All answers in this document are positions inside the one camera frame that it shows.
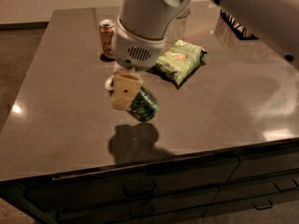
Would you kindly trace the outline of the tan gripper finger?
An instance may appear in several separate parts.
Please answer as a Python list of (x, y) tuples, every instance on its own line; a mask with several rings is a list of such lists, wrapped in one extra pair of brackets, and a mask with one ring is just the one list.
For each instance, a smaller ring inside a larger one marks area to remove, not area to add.
[(143, 80), (133, 75), (117, 74), (113, 78), (112, 107), (127, 110), (136, 98)]

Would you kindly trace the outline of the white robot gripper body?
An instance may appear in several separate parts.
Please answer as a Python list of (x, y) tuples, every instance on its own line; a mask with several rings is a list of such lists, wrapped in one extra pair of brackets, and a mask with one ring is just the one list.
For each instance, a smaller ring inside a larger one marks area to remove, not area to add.
[(116, 62), (123, 67), (148, 70), (155, 65), (166, 41), (167, 27), (153, 20), (126, 20), (119, 16), (113, 41)]

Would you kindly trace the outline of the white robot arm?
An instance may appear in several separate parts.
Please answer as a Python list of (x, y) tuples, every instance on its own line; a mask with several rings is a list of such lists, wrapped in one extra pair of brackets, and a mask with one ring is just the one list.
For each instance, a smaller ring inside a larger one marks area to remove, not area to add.
[(112, 106), (125, 110), (142, 80), (133, 70), (157, 61), (175, 18), (189, 8), (190, 27), (202, 29), (223, 10), (289, 63), (298, 64), (299, 0), (123, 0), (117, 18), (113, 53), (124, 68), (113, 79)]

